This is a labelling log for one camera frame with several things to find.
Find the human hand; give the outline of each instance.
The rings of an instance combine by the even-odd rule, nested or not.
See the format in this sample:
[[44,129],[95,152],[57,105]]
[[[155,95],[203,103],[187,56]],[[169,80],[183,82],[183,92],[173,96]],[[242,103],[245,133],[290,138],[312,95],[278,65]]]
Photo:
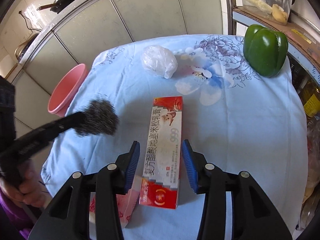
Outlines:
[[21,166],[24,172],[24,181],[17,190],[9,184],[3,177],[0,178],[0,189],[12,200],[17,206],[21,206],[21,202],[34,207],[42,207],[45,202],[45,195],[41,190],[42,185],[38,182],[40,179],[36,174],[32,160],[28,160]]

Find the pink package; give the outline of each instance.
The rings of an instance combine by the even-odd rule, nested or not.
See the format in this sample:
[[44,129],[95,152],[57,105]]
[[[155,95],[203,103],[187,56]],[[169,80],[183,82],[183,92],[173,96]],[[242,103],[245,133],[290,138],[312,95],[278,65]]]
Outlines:
[[[124,228],[132,215],[140,194],[141,177],[134,176],[132,188],[126,195],[116,195],[121,227]],[[93,197],[89,208],[89,221],[95,224],[96,196]]]

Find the purple sleeve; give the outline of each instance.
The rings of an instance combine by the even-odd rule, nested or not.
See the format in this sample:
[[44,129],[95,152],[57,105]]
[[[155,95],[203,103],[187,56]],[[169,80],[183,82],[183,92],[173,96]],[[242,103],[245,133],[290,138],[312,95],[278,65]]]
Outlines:
[[0,205],[8,216],[10,222],[16,227],[25,239],[28,239],[29,233],[33,227],[33,223],[24,212],[24,210],[16,206],[8,199],[0,190]]

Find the plastic bag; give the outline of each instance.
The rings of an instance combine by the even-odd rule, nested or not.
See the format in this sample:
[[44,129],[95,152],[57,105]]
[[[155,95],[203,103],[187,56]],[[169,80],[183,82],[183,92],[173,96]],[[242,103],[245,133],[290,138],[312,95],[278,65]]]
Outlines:
[[320,182],[320,118],[313,117],[307,126],[308,138],[308,180],[303,203],[311,196]]
[[147,72],[166,79],[171,78],[178,67],[173,53],[159,45],[146,47],[141,55],[141,62]]

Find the white plastic bag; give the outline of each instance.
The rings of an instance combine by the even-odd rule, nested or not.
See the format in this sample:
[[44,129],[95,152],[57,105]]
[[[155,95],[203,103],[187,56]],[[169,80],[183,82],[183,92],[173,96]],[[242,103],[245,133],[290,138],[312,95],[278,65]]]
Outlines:
[[147,72],[166,79],[171,78],[178,67],[173,53],[159,45],[146,47],[141,55],[141,62]]

